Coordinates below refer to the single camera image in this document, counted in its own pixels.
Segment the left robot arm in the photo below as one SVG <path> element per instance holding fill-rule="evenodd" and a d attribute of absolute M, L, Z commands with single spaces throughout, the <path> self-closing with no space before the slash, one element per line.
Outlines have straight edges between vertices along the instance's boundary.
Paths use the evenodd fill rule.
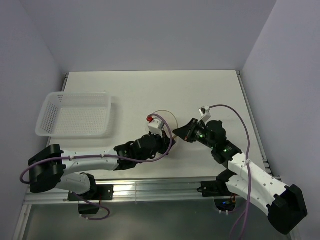
<path fill-rule="evenodd" d="M 98 188 L 90 171 L 126 171 L 138 164 L 156 162 L 157 155 L 161 158 L 168 155 L 175 143 L 165 132 L 162 135 L 150 132 L 99 154 L 85 155 L 52 144 L 28 160 L 26 184 L 33 194 L 61 189 L 91 200 L 96 197 Z"/>

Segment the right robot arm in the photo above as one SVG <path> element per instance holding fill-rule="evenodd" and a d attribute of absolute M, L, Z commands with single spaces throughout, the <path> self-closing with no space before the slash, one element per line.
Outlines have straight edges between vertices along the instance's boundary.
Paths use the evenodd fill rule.
<path fill-rule="evenodd" d="M 308 215 L 302 190 L 295 184 L 289 186 L 277 180 L 247 160 L 227 139 L 221 121 L 204 123 L 194 118 L 173 133 L 185 142 L 199 142 L 210 148 L 213 159 L 226 168 L 216 177 L 217 191 L 249 200 L 281 234 L 289 234 Z"/>

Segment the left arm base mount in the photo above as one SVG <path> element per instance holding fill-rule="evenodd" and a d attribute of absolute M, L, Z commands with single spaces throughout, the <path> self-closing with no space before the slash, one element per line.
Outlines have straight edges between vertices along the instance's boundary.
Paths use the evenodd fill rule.
<path fill-rule="evenodd" d="M 112 184 L 99 184 L 96 186 L 96 190 L 89 191 L 87 193 L 79 195 L 81 199 L 84 199 L 88 202 L 98 201 L 99 204 L 102 201 L 109 201 L 113 199 L 114 186 Z M 98 206 L 94 206 L 89 203 L 79 203 L 78 212 L 81 215 L 95 215 L 99 211 Z"/>

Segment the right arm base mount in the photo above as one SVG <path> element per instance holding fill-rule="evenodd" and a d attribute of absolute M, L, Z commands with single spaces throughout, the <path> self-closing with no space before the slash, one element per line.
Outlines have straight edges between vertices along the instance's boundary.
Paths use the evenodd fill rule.
<path fill-rule="evenodd" d="M 197 192 L 203 198 L 213 198 L 216 209 L 222 213 L 231 213 L 243 206 L 237 206 L 237 194 L 231 193 L 226 184 L 220 180 L 202 181 Z"/>

